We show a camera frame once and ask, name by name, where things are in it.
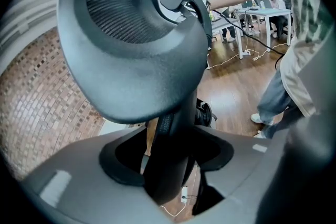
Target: sneaker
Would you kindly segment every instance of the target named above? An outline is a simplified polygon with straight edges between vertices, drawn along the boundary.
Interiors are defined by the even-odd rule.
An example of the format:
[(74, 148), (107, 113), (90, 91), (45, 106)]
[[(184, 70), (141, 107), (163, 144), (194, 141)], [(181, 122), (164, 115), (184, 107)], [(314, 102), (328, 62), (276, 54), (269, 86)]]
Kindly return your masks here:
[(265, 125), (273, 125), (273, 123), (274, 123), (274, 120), (272, 120), (270, 123), (265, 123), (265, 122), (263, 122), (263, 121), (260, 119), (260, 115), (259, 115), (259, 113), (252, 114), (252, 115), (251, 115), (251, 120), (252, 120), (253, 122), (255, 122), (255, 123), (263, 123), (263, 124), (265, 124)]
[(235, 37), (229, 37), (229, 38), (227, 39), (227, 42), (233, 42), (233, 41), (235, 41), (235, 40), (236, 40)]
[(252, 28), (252, 33), (256, 34), (256, 35), (259, 35), (260, 34), (260, 31), (255, 29), (255, 28)]
[(262, 131), (258, 131), (258, 133), (253, 136), (254, 138), (262, 138), (262, 139), (266, 139), (267, 137), (265, 137), (265, 135), (263, 134)]

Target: white table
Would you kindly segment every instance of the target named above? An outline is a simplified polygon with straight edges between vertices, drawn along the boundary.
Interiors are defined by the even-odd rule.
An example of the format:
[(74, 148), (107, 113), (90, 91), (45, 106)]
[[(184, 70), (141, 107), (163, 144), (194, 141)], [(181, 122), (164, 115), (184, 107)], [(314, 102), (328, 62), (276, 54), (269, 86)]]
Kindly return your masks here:
[[(240, 21), (238, 19), (228, 18), (228, 20), (231, 23), (240, 27)], [(220, 20), (211, 23), (211, 25), (212, 25), (212, 34), (213, 35), (218, 34), (220, 32), (220, 30), (222, 30), (224, 28), (228, 28), (230, 26), (233, 26), (232, 24), (228, 23), (224, 18), (221, 18)], [(237, 28), (237, 27), (235, 27), (235, 30), (236, 30), (236, 39), (237, 39), (237, 43), (238, 43), (239, 58), (242, 59), (243, 58), (243, 49), (241, 47), (242, 39), (240, 37), (242, 33), (239, 30), (239, 28)]]
[(287, 45), (290, 45), (290, 34), (291, 34), (291, 10), (290, 9), (274, 9), (274, 8), (261, 8), (259, 10), (250, 10), (250, 9), (240, 9), (236, 11), (236, 14), (245, 14), (246, 15), (255, 15), (257, 16), (258, 21), (258, 28), (260, 31), (260, 20), (259, 17), (263, 16), (266, 22), (266, 36), (267, 36), (267, 43), (268, 47), (271, 46), (271, 30), (270, 30), (270, 22), (269, 18), (274, 16), (287, 16), (288, 19), (288, 35), (287, 35)]

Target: tiled wall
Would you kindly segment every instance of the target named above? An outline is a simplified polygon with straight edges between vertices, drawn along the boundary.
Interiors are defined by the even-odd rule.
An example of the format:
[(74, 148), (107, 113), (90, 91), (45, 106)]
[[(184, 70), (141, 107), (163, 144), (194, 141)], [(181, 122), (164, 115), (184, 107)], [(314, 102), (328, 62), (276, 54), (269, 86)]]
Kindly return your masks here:
[(69, 143), (98, 135), (102, 124), (67, 68), (56, 28), (0, 77), (1, 148), (17, 178)]

